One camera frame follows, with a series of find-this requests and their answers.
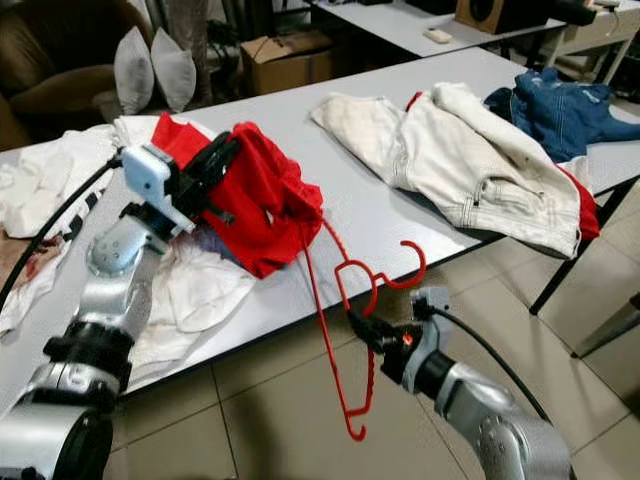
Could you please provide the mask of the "white shirt with brown stain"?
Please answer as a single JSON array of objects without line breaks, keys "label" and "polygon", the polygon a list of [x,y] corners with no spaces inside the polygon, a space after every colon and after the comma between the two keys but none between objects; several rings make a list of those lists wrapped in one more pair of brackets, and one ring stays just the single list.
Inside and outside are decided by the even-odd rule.
[{"label": "white shirt with brown stain", "polygon": [[[113,125],[70,131],[59,140],[23,148],[17,163],[1,166],[0,227],[13,239],[28,239],[40,230],[55,210],[76,192],[84,180],[115,155],[119,134]],[[111,175],[104,174],[70,206],[46,238],[54,247],[32,256],[35,265],[15,280],[0,312],[0,333],[18,328],[38,298],[52,289],[58,270],[77,236],[84,216],[100,200]]]}]

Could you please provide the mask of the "grey desk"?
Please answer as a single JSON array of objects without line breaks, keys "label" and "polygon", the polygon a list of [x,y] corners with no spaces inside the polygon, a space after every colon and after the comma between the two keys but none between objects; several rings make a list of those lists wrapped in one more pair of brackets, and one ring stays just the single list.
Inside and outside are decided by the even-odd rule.
[{"label": "grey desk", "polygon": [[[553,46],[547,51],[547,60],[554,61],[559,55],[568,54],[570,45],[594,49],[621,42],[628,47],[640,32],[640,0],[529,0],[529,3],[547,15],[544,26],[489,35],[454,19],[457,0],[310,0],[315,14],[343,20],[416,58],[530,36],[526,65],[534,67],[548,40]],[[429,28],[451,33],[453,41],[447,45],[434,44],[422,35]]]}]

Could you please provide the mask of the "grey drape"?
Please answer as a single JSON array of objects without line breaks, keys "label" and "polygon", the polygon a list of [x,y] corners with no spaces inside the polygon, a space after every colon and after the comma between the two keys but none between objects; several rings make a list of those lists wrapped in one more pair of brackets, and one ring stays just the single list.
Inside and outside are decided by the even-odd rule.
[{"label": "grey drape", "polygon": [[187,110],[205,108],[212,100],[209,79],[209,0],[148,0],[155,29],[164,28],[195,65],[195,95]]}]

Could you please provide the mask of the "beige jacket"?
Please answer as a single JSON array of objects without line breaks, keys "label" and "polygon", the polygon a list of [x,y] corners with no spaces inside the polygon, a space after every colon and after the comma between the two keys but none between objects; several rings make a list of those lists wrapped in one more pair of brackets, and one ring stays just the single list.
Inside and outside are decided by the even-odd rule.
[{"label": "beige jacket", "polygon": [[388,186],[425,197],[453,227],[502,234],[556,259],[573,259],[600,234],[580,180],[465,83],[436,83],[404,106],[333,92],[310,118]]}]

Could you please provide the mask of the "wooden speaker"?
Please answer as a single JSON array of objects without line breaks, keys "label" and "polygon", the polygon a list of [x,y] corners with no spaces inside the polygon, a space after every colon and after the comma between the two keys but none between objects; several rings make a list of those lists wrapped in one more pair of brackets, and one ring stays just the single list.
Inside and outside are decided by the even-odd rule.
[{"label": "wooden speaker", "polygon": [[544,26],[548,22],[547,15],[529,0],[457,0],[454,19],[489,35]]}]

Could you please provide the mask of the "white cloth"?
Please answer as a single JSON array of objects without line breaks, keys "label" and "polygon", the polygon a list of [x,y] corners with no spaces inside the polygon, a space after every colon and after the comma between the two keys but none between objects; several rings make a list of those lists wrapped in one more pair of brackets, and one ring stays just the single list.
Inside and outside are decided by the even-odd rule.
[{"label": "white cloth", "polygon": [[[195,155],[215,137],[204,125],[168,114],[119,116],[113,125],[124,145],[154,143],[173,157]],[[179,234],[169,246],[151,285],[148,324],[129,357],[132,385],[182,364],[197,340],[218,329],[257,282],[207,221],[197,220],[191,233]]]}]

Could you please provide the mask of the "red plastic hanger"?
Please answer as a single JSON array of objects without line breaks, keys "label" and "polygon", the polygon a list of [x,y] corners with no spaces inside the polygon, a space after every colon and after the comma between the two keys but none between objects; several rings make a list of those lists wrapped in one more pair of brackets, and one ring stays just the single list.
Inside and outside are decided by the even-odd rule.
[{"label": "red plastic hanger", "polygon": [[[384,273],[384,271],[375,271],[371,269],[365,261],[360,259],[353,259],[346,250],[346,244],[343,243],[343,239],[340,238],[337,230],[329,223],[329,220],[321,220],[324,232],[328,233],[332,238],[335,247],[338,248],[340,255],[340,262],[333,268],[333,276],[335,285],[337,285],[340,293],[340,306],[342,306],[343,314],[356,314],[356,310],[353,310],[351,306],[351,296],[347,294],[346,284],[344,284],[343,275],[344,271],[355,268],[360,270],[367,278],[367,283],[370,284],[370,301],[364,308],[365,319],[370,319],[375,307],[378,306],[378,289],[381,285],[392,289],[407,289],[413,287],[413,285],[419,285],[422,279],[425,278],[426,270],[428,270],[428,264],[426,264],[425,252],[419,244],[412,242],[411,239],[403,239],[399,242],[399,246],[408,248],[416,255],[419,265],[413,270],[411,275],[407,278],[396,279],[393,276]],[[346,425],[346,431],[349,439],[352,442],[364,442],[367,435],[367,428],[364,425],[356,425],[355,420],[358,417],[365,416],[372,410],[372,401],[374,401],[374,388],[375,388],[375,349],[372,347],[366,348],[366,383],[364,390],[364,403],[356,404],[356,406],[348,406],[346,398],[346,390],[343,388],[342,375],[340,375],[340,369],[337,362],[337,353],[335,353],[334,344],[332,338],[330,338],[330,329],[328,320],[326,320],[325,310],[326,307],[321,303],[321,293],[319,287],[319,279],[317,279],[317,269],[315,268],[314,256],[311,253],[311,244],[315,242],[315,239],[308,241],[302,248],[303,260],[305,260],[305,266],[307,271],[308,285],[310,285],[312,298],[314,298],[315,314],[317,315],[317,325],[320,326],[321,335],[323,335],[323,342],[325,348],[325,356],[328,358],[330,372],[332,372],[332,378],[337,393],[337,399],[339,402],[340,410],[342,410],[344,425]]]}]

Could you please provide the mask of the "blue denim garment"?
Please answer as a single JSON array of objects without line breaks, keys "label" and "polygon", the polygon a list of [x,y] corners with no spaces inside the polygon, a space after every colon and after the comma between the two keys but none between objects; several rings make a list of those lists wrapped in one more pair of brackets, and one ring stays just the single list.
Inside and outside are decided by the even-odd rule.
[{"label": "blue denim garment", "polygon": [[526,70],[515,86],[490,92],[486,109],[516,125],[547,151],[553,163],[568,163],[600,142],[640,140],[640,123],[611,113],[608,84],[562,81],[554,67]]}]

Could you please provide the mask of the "grey cushion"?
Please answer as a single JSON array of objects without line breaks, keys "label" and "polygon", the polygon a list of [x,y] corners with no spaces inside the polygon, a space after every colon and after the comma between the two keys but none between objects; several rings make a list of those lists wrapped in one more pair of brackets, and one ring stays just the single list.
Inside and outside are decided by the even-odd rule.
[{"label": "grey cushion", "polygon": [[166,105],[174,113],[186,110],[197,87],[195,60],[164,28],[157,29],[155,33],[151,60]]},{"label": "grey cushion", "polygon": [[154,64],[140,28],[132,28],[116,46],[113,72],[116,96],[124,115],[140,113],[151,104]]}]

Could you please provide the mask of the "small brown cardboard box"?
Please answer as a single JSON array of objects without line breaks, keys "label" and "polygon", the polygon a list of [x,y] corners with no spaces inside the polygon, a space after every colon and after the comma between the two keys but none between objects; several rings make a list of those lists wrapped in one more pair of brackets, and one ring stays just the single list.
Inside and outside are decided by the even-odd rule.
[{"label": "small brown cardboard box", "polygon": [[239,45],[248,90],[255,95],[330,81],[335,42],[320,31],[259,37]]}]

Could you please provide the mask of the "red shirt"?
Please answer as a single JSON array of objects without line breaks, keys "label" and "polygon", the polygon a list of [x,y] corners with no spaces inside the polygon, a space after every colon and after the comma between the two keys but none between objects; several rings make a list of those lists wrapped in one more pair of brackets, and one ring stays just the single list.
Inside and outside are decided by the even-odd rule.
[{"label": "red shirt", "polygon": [[234,124],[229,133],[241,145],[232,163],[243,164],[243,195],[212,196],[210,191],[209,197],[234,221],[227,224],[205,212],[195,224],[215,230],[244,270],[265,279],[315,238],[323,220],[323,192],[303,182],[300,165],[256,123]]}]

